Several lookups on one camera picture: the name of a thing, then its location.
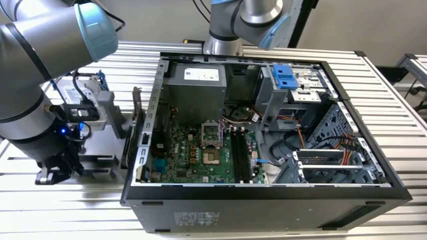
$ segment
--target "aluminum extrusion table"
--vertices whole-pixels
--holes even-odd
[[[161,52],[201,53],[199,44],[121,42],[117,53],[81,69],[107,75],[115,104],[133,110],[134,86],[149,105]],[[35,185],[37,162],[10,143],[0,144],[0,233],[17,238],[143,239],[427,239],[427,124],[414,112],[369,58],[354,51],[245,47],[246,57],[328,61],[352,102],[414,200],[349,232],[287,235],[286,232],[154,235],[143,231],[130,208],[119,204],[123,185],[111,178]],[[61,96],[43,86],[55,104]]]

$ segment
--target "motherboard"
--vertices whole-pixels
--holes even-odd
[[[219,123],[177,127],[170,142],[167,158],[154,159],[153,182],[265,183],[254,131],[221,129]]]

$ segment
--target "chip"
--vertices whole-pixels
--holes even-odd
[[[183,171],[183,170],[177,171],[177,177],[178,178],[187,178],[187,171]]]

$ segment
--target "green circuit board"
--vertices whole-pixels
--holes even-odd
[[[210,139],[215,139],[218,130],[205,132]],[[259,156],[254,132],[245,135],[249,147],[249,162],[254,170],[253,152]],[[230,133],[223,133],[223,144],[215,147],[202,148],[202,128],[174,128],[171,135],[170,154],[166,160],[166,172],[158,179],[161,183],[218,183],[231,184],[235,181],[235,169],[231,152]],[[254,176],[254,183],[265,183],[262,166],[258,166],[259,174]]]

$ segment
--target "ram slot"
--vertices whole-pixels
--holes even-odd
[[[241,183],[243,181],[245,183],[250,183],[251,168],[245,132],[233,131],[230,139],[235,182]]]

